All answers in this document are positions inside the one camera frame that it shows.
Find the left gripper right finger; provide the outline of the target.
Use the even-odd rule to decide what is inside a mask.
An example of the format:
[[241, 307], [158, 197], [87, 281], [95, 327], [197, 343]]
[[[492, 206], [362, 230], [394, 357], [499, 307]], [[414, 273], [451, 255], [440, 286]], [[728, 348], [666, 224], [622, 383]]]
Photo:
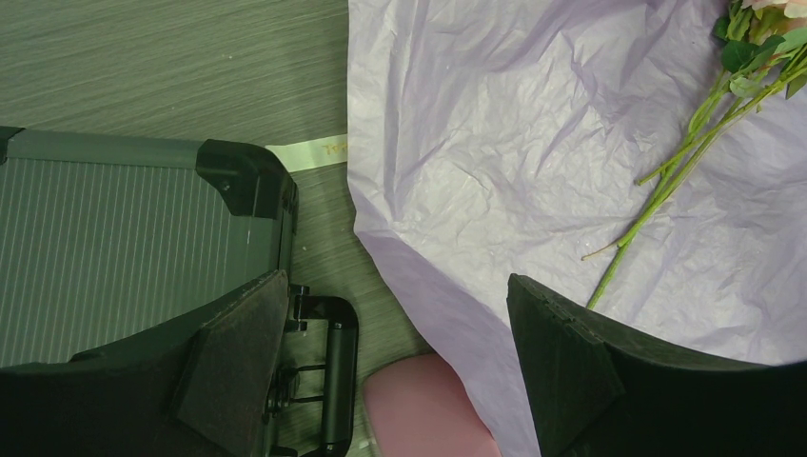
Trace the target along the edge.
[[507, 308], [544, 456], [802, 456], [806, 366], [685, 348], [524, 275]]

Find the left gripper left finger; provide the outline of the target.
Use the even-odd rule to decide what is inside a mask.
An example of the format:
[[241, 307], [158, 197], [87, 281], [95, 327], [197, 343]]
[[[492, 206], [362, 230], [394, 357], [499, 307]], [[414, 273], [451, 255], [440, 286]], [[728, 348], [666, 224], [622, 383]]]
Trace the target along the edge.
[[258, 456], [284, 271], [58, 364], [1, 371], [5, 456]]

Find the beige ribbon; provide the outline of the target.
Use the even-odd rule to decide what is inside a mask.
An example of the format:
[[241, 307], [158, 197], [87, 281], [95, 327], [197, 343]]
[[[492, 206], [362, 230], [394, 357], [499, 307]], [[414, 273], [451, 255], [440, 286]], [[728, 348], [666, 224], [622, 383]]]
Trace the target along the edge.
[[288, 145], [266, 145], [288, 172], [338, 165], [347, 161], [347, 135], [338, 134]]

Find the purple wrapping paper sheet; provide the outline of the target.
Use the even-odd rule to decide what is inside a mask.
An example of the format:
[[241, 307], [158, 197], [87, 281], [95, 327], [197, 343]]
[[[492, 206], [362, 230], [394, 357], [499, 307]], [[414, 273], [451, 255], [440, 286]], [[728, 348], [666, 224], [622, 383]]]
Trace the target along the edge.
[[[718, 76], [721, 1], [352, 1], [355, 232], [505, 456], [540, 452], [506, 309], [578, 304]], [[762, 364], [806, 356], [806, 95], [734, 124], [642, 228], [597, 311]]]

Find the pink flower bouquet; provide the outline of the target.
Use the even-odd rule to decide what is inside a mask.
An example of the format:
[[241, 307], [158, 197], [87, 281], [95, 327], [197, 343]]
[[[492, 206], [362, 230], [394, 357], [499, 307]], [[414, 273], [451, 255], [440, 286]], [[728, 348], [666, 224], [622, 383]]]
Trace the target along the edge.
[[711, 36], [720, 47], [717, 79], [691, 116], [678, 149], [636, 182], [658, 180], [624, 234], [604, 247], [616, 254], [588, 299], [588, 309], [597, 305], [643, 226], [720, 136], [752, 111], [761, 111], [767, 98], [783, 92], [789, 99], [806, 86], [804, 1], [730, 1]]

